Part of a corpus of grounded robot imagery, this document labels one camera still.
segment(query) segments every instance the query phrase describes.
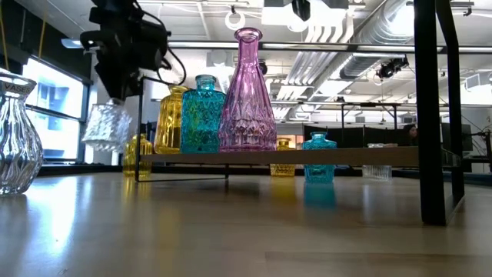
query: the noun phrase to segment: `glass bottle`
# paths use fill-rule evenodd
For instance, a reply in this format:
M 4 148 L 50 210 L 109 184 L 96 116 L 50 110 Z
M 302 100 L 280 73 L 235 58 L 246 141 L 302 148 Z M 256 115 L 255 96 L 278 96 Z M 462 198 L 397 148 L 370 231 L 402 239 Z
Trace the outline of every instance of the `glass bottle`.
M 171 94 L 161 100 L 154 142 L 154 150 L 158 154 L 179 153 L 182 97 L 187 90 L 189 88 L 184 86 L 173 86 Z
M 106 104 L 94 104 L 81 141 L 97 151 L 122 153 L 131 122 L 124 104 L 117 98 L 109 99 Z
M 295 150 L 289 147 L 290 138 L 279 138 L 277 151 Z M 270 174 L 279 177 L 292 177 L 295 175 L 295 165 L 270 165 Z
M 43 163 L 41 139 L 25 111 L 36 82 L 0 72 L 0 195 L 24 193 Z
M 302 144 L 302 150 L 335 149 L 337 143 L 325 139 L 326 132 L 312 132 L 311 140 Z M 304 165 L 306 182 L 331 183 L 334 177 L 334 165 Z
M 225 94 L 215 91 L 214 76 L 199 75 L 196 81 L 197 89 L 183 93 L 180 151 L 216 153 Z
M 134 135 L 125 144 L 125 155 L 123 157 L 123 174 L 127 177 L 135 176 L 135 150 L 137 147 L 137 135 Z M 151 155 L 152 144 L 145 138 L 145 133 L 140 134 L 140 155 Z M 140 161 L 138 168 L 139 177 L 147 177 L 151 174 L 152 162 Z
M 383 148 L 383 143 L 369 143 L 369 148 Z M 368 179 L 391 180 L 391 165 L 362 165 L 362 176 Z
M 262 34 L 255 28 L 241 28 L 234 36 L 239 59 L 222 110 L 219 152 L 273 151 L 277 130 L 258 61 Z

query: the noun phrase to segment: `person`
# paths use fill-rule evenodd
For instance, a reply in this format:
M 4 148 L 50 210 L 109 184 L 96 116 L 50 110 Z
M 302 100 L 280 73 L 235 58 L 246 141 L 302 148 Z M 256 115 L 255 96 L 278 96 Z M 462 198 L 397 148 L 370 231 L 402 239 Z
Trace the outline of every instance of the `person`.
M 418 129 L 415 124 L 405 125 L 403 127 L 405 134 L 408 135 L 409 146 L 418 146 Z

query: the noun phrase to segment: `window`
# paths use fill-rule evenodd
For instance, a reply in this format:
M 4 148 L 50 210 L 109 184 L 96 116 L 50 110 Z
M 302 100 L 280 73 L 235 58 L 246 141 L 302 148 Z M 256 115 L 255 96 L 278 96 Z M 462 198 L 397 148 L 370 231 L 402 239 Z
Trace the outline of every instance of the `window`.
M 26 100 L 27 114 L 41 138 L 46 160 L 82 160 L 87 86 L 34 59 L 23 75 L 38 85 Z

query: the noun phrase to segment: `pink glass vase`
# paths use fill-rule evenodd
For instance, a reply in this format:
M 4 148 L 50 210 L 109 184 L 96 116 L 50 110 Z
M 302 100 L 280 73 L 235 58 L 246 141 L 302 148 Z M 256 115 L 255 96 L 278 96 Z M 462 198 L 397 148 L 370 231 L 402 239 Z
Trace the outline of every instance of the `pink glass vase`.
M 241 28 L 234 36 L 239 61 L 222 109 L 219 152 L 273 151 L 277 130 L 258 61 L 261 32 Z

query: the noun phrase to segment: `small teal bottle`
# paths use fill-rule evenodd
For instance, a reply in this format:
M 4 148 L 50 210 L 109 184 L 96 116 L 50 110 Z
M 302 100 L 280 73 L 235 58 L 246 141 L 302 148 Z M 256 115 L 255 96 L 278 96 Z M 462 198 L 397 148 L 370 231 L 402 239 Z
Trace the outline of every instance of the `small teal bottle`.
M 337 143 L 325 139 L 326 132 L 312 132 L 311 140 L 302 144 L 302 150 L 335 149 Z M 306 182 L 332 183 L 334 165 L 304 165 Z
M 225 94 L 215 91 L 214 76 L 198 75 L 196 81 L 197 89 L 183 93 L 180 152 L 216 153 Z

